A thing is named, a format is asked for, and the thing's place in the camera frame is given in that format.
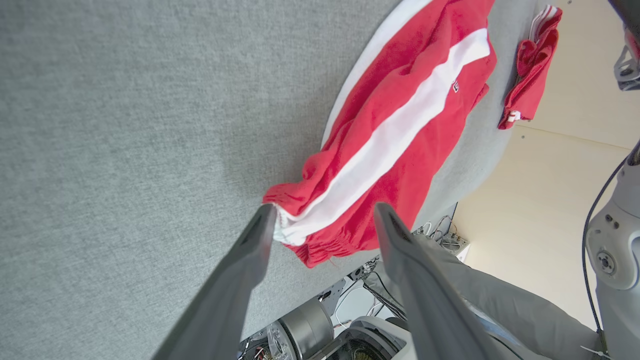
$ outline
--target metal cylinder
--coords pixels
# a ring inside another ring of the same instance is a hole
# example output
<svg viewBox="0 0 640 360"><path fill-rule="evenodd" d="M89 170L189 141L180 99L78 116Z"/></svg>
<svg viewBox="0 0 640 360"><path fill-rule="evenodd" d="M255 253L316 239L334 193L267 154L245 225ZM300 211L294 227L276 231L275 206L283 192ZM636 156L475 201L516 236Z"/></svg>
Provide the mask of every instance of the metal cylinder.
<svg viewBox="0 0 640 360"><path fill-rule="evenodd" d="M306 360L333 340L333 324L315 297L281 317L298 360Z"/></svg>

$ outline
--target gray robot arm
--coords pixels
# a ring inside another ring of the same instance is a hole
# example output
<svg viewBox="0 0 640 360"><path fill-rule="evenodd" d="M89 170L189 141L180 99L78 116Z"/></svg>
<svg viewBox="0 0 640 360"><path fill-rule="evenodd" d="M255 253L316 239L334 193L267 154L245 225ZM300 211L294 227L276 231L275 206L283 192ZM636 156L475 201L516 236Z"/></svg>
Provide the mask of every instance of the gray robot arm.
<svg viewBox="0 0 640 360"><path fill-rule="evenodd" d="M614 360L640 357L640 142L621 165L613 196L586 229L607 355Z"/></svg>

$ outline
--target red cloth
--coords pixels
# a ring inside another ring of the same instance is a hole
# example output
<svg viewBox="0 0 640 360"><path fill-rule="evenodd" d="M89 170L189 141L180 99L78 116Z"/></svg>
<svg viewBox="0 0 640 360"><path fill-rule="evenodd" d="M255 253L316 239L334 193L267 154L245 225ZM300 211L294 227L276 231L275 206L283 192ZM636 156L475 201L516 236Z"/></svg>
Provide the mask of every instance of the red cloth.
<svg viewBox="0 0 640 360"><path fill-rule="evenodd" d="M486 31L492 4L405 0L372 37L303 180L264 196L278 208L274 239L308 267L377 248L376 202L414 222L431 178L488 90L496 62Z"/></svg>
<svg viewBox="0 0 640 360"><path fill-rule="evenodd" d="M499 129L510 129L517 120L531 120L536 115L558 44L557 25L561 17L562 10L547 5L533 20L530 38L518 46L518 82L504 100Z"/></svg>

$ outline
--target gray table surface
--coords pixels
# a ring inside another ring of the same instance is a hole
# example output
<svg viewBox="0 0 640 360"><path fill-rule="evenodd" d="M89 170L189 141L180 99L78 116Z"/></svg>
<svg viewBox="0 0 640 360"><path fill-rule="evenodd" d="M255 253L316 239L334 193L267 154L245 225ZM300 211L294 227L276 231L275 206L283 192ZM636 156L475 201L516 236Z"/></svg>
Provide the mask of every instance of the gray table surface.
<svg viewBox="0 0 640 360"><path fill-rule="evenodd" d="M396 3L2 1L0 358L149 358L264 192L301 178ZM417 222L502 154L495 126L535 7L497 1L492 91ZM275 244L244 334L375 253L308 269Z"/></svg>

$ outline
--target beige wall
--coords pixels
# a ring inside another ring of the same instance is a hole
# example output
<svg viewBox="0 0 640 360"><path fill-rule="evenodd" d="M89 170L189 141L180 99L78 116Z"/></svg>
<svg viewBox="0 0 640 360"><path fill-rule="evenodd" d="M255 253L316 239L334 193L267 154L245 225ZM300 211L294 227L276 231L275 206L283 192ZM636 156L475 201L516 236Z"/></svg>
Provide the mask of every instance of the beige wall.
<svg viewBox="0 0 640 360"><path fill-rule="evenodd" d="M536 118L521 125L633 148L640 135L640 95L620 92L613 64L624 46L609 2L558 1L560 41Z"/></svg>
<svg viewBox="0 0 640 360"><path fill-rule="evenodd" d="M626 155L619 147L516 127L493 174L456 210L454 222L472 244L466 264L594 326L582 276L582 227Z"/></svg>
<svg viewBox="0 0 640 360"><path fill-rule="evenodd" d="M602 185L640 136L640 92L622 93L615 83L612 66L623 40L609 4L559 3L560 43L538 114L515 127L495 172L460 202L454 222L472 244L467 264L594 327L582 228Z"/></svg>

